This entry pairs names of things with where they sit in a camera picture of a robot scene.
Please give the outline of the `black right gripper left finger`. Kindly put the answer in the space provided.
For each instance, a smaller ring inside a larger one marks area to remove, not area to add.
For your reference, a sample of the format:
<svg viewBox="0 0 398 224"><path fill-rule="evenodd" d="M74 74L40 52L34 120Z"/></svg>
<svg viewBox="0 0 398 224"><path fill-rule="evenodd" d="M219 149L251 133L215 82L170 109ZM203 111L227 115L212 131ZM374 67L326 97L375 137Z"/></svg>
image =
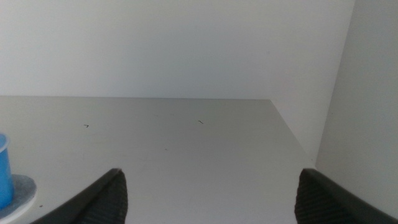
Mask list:
<svg viewBox="0 0 398 224"><path fill-rule="evenodd" d="M33 224L124 224L128 210L126 178L111 169L85 190Z"/></svg>

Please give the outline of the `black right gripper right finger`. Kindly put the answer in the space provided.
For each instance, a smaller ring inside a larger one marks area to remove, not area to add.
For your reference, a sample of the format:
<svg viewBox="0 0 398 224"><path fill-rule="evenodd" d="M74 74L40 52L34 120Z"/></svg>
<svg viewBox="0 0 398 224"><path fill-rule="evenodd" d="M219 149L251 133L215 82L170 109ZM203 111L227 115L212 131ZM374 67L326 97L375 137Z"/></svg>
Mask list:
<svg viewBox="0 0 398 224"><path fill-rule="evenodd" d="M294 209L297 223L388 223L397 219L353 195L315 169L300 173Z"/></svg>

